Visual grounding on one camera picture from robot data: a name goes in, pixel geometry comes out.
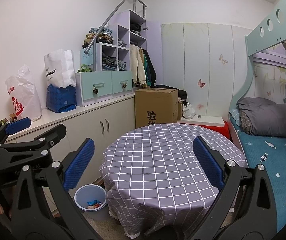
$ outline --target tablecloth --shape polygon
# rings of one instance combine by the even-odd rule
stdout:
[[[106,200],[128,235],[149,235],[175,225],[188,237],[202,220],[218,189],[193,153],[199,135],[226,160],[246,166],[244,154],[226,137],[188,124],[132,130],[107,148],[100,167]]]

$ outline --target beige carpet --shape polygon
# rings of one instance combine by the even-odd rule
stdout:
[[[231,223],[233,220],[234,213],[228,213],[224,223],[222,226],[226,226]],[[104,240],[129,240],[129,238],[124,234],[124,228],[121,225],[118,225],[114,218],[110,217],[105,221],[95,221],[91,219],[85,212],[83,213],[86,220],[90,223],[90,225],[94,228],[96,232],[104,239]],[[144,234],[140,234],[136,240],[145,239]]]

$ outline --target mattress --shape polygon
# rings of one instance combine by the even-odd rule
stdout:
[[[286,224],[286,138],[249,135],[230,117],[242,144],[248,166],[263,164],[267,170],[277,209],[277,228]]]

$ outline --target mint green drawer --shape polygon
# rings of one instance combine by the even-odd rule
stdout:
[[[83,72],[81,73],[81,83],[83,100],[112,94],[111,71]],[[99,90],[97,94],[93,93],[93,85]]]
[[[112,72],[112,91],[113,94],[132,90],[132,72],[131,71],[113,71]]]

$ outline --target white plastic bag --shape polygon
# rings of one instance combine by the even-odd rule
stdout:
[[[76,86],[72,51],[58,49],[44,56],[46,79],[48,86],[66,88]]]
[[[187,106],[183,105],[183,116],[186,119],[192,119],[195,115],[195,109],[193,108],[193,106],[190,103],[187,103]]]
[[[16,76],[10,76],[5,84],[18,120],[28,117],[33,122],[41,117],[40,99],[27,65],[23,65]]]

